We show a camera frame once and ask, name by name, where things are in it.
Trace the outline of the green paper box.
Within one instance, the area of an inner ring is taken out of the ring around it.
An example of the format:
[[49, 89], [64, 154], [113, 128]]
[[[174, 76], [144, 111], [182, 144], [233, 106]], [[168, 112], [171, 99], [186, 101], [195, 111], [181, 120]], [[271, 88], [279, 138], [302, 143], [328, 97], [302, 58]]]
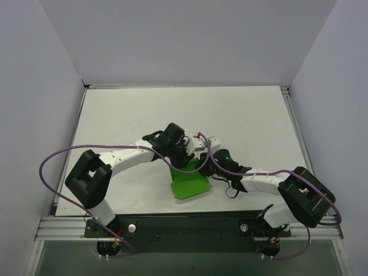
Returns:
[[170, 175], [172, 180], [170, 187], [176, 200], [184, 200], [207, 192], [212, 188], [209, 180], [198, 171], [184, 174], [171, 168]]

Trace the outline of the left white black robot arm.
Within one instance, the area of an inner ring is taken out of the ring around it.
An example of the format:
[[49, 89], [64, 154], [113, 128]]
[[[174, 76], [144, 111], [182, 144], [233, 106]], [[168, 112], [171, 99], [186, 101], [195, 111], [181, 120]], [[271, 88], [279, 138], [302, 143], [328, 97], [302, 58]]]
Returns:
[[194, 142], [184, 130], [170, 123], [165, 130], [143, 136], [128, 149], [114, 149], [96, 154], [85, 151], [75, 163], [65, 184], [82, 206], [97, 220], [104, 236], [113, 236], [122, 227], [105, 199], [111, 178], [133, 166], [169, 158], [175, 168], [184, 168], [194, 158]]

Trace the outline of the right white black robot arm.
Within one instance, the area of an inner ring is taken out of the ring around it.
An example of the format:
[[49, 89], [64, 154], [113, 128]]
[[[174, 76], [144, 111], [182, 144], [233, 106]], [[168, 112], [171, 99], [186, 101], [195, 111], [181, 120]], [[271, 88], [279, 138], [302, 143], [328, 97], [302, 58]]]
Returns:
[[318, 225], [336, 226], [341, 222], [341, 217], [335, 223], [321, 221], [336, 198], [305, 167], [298, 166], [293, 171], [260, 171], [239, 165], [227, 149], [220, 149], [211, 157], [202, 153], [195, 167], [205, 177], [217, 175], [237, 193], [259, 192], [282, 197], [283, 203], [271, 204], [259, 214], [262, 223], [270, 228], [297, 222], [315, 228]]

